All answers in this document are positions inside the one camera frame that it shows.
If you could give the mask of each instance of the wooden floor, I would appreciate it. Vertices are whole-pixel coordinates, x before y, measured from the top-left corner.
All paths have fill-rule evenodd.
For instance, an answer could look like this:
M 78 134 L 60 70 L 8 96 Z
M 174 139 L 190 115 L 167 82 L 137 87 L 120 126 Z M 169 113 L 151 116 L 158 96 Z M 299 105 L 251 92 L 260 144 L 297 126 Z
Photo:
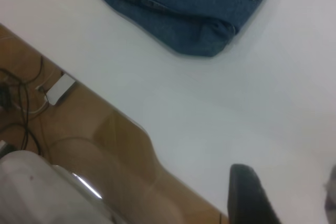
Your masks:
M 39 70 L 40 54 L 0 25 L 0 68 L 24 80 Z M 41 76 L 29 85 L 30 110 L 38 109 L 44 94 L 61 71 L 45 59 Z M 6 78 L 0 74 L 0 80 Z M 0 112 L 0 128 L 20 120 L 18 109 Z M 74 172 L 97 189 L 107 205 L 134 224 L 219 224 L 220 212 L 169 174 L 158 162 L 148 136 L 86 87 L 78 84 L 57 106 L 29 122 L 44 157 Z M 18 148 L 23 131 L 0 134 Z M 28 150 L 36 152 L 30 140 Z

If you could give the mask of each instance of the white table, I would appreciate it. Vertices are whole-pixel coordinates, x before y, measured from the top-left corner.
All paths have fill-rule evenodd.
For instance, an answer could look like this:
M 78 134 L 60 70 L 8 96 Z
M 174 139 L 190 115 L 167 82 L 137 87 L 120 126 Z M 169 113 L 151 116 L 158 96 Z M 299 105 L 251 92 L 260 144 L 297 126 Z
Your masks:
M 336 163 L 336 0 L 266 0 L 213 59 L 179 57 L 102 0 L 0 0 L 0 22 L 143 126 L 172 174 L 226 211 L 251 165 L 283 223 L 326 223 Z

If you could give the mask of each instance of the wire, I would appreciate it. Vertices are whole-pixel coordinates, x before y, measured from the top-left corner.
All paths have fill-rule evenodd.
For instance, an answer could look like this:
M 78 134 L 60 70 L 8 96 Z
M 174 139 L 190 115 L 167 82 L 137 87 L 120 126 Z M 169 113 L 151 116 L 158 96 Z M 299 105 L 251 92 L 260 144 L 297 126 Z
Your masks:
M 25 131 L 28 132 L 28 134 L 31 136 L 31 138 L 33 139 L 33 141 L 34 141 L 34 143 L 36 145 L 38 155 L 41 155 L 42 154 L 41 146 L 38 143 L 36 136 L 33 134 L 33 132 L 31 132 L 31 130 L 26 129 L 26 126 L 24 124 L 21 124 L 21 123 L 10 123 L 10 124 L 6 125 L 5 127 L 1 128 L 0 129 L 0 133 L 3 133 L 4 131 L 6 131 L 6 130 L 10 129 L 11 127 L 14 127 L 14 126 L 22 127 L 22 128 L 25 129 Z
M 44 84 L 46 84 L 47 83 L 47 81 L 49 81 L 50 80 L 50 78 L 54 75 L 54 73 L 56 72 L 56 69 L 57 68 L 54 68 L 53 70 L 52 70 L 52 72 L 51 72 L 51 74 L 40 84 L 40 85 L 38 85 L 38 86 L 36 86 L 36 90 L 39 90 L 41 87 L 43 87 L 43 85 Z
M 6 69 L 3 69 L 3 68 L 0 68 L 0 72 L 2 73 L 5 73 L 7 76 L 9 76 L 10 78 L 14 79 L 15 81 L 18 82 L 17 85 L 15 85 L 18 90 L 18 100 L 19 100 L 19 106 L 20 106 L 20 112 L 21 112 L 21 117 L 22 117 L 22 122 L 23 124 L 20 124 L 20 123 L 11 123 L 5 127 L 3 127 L 0 132 L 3 132 L 7 129 L 9 129 L 10 127 L 13 127 L 13 126 L 21 126 L 25 129 L 25 134 L 24 134 L 24 137 L 23 137 L 23 140 L 22 140 L 22 144 L 21 144 L 21 150 L 25 150 L 26 147 L 27 147 L 27 144 L 28 144 L 28 140 L 29 140 L 29 135 L 32 137 L 33 141 L 35 142 L 36 144 L 36 147 L 38 149 L 38 154 L 41 155 L 41 148 L 40 148 L 40 145 L 36 139 L 36 137 L 34 136 L 34 134 L 31 132 L 31 130 L 28 128 L 28 123 L 29 123 L 29 94 L 28 94 L 28 90 L 27 90 L 27 87 L 26 87 L 26 84 L 23 83 L 23 81 L 17 77 L 16 75 L 14 75 L 13 73 L 9 72 L 8 70 Z M 25 96 L 26 96 L 26 111 L 24 111 L 24 108 L 23 108 L 23 104 L 22 104 L 22 96 L 21 96 L 21 89 L 24 89 L 25 91 Z
M 31 80 L 29 80 L 29 81 L 26 81 L 26 82 L 23 82 L 23 81 L 21 81 L 21 85 L 23 84 L 23 85 L 28 85 L 28 84 L 30 84 L 30 83 L 32 83 L 32 82 L 34 82 L 35 80 L 37 80 L 37 78 L 41 75 L 41 73 L 42 73 L 42 70 L 43 70 L 43 66 L 44 66 L 44 59 L 43 59 L 43 56 L 41 56 L 40 57 L 40 68 L 39 68 L 39 70 L 38 70 L 38 73 L 37 73 L 37 75 L 34 77 L 34 78 L 32 78 Z M 9 85 L 10 87 L 16 87 L 17 86 L 17 84 L 11 84 L 11 85 Z
M 47 103 L 48 103 L 48 102 L 45 101 L 45 102 L 43 103 L 43 105 L 42 105 L 39 109 L 37 109 L 37 110 L 35 110 L 35 111 L 26 111 L 25 109 L 23 109 L 23 111 L 24 111 L 25 113 L 28 112 L 29 115 L 37 114 L 37 113 L 41 112 L 41 111 L 44 109 L 44 107 L 46 106 Z M 18 110 L 21 110 L 21 107 L 20 107 L 18 104 L 16 104 L 14 101 L 12 101 L 12 104 L 13 104 L 14 107 L 16 107 Z
M 50 106 L 49 99 L 48 99 L 48 96 L 47 96 L 47 93 L 46 93 L 45 89 L 44 89 L 43 87 L 41 87 L 41 90 L 42 90 L 42 92 L 44 93 L 45 98 L 47 99 L 47 106 L 46 106 L 45 109 L 42 110 L 39 114 L 37 114 L 36 116 L 34 116 L 33 118 L 31 118 L 30 121 L 32 121 L 32 120 L 36 119 L 37 117 L 39 117 L 40 115 L 42 115 L 45 111 L 47 111 L 47 109 L 48 109 L 49 106 Z

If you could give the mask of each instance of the folded jeans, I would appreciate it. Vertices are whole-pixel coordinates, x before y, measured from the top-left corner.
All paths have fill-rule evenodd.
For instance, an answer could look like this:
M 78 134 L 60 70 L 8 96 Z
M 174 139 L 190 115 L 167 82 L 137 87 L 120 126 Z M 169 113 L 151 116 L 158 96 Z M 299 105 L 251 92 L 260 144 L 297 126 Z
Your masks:
M 214 56 L 262 0 L 105 0 L 175 51 Z

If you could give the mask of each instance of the white power adapter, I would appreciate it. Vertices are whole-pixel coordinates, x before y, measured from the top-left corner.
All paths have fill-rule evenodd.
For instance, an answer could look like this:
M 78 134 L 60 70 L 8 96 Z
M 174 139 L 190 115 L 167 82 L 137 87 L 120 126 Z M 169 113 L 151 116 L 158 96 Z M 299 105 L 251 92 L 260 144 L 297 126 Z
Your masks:
M 63 97 L 66 92 L 74 85 L 76 81 L 64 74 L 56 83 L 49 89 L 46 94 L 45 101 L 49 101 L 50 105 L 56 105 L 61 97 Z

